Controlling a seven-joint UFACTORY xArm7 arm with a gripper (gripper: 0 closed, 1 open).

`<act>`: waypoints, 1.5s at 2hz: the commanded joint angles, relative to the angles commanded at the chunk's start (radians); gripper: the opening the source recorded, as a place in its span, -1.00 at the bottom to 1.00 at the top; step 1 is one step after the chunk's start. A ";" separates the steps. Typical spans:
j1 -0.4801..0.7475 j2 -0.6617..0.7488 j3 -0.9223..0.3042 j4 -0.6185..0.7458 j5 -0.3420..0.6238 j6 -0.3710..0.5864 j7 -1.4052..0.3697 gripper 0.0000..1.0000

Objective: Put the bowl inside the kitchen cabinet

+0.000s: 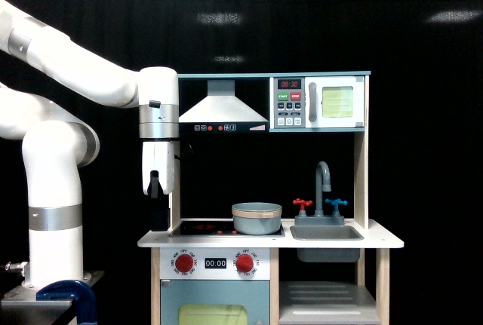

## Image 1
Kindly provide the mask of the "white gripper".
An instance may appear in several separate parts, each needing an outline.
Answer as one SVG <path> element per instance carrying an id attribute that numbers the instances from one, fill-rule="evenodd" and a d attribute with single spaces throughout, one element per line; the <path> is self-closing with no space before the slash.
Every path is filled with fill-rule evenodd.
<path id="1" fill-rule="evenodd" d="M 175 188 L 175 143 L 179 140 L 142 143 L 143 193 L 149 196 L 150 228 L 167 231 L 169 228 L 169 197 Z"/>

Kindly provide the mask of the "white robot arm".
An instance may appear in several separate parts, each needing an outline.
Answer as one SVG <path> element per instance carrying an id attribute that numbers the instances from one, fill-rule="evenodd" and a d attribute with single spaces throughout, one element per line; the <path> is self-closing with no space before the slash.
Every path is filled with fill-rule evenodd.
<path id="1" fill-rule="evenodd" d="M 139 110 L 143 192 L 175 187 L 179 136 L 177 73 L 167 67 L 122 68 L 68 35 L 1 3 L 1 49 L 64 87 L 104 106 Z M 84 277 L 82 185 L 78 170 L 100 151 L 96 132 L 49 99 L 1 88 L 1 135 L 22 143 L 29 206 L 28 286 Z"/>

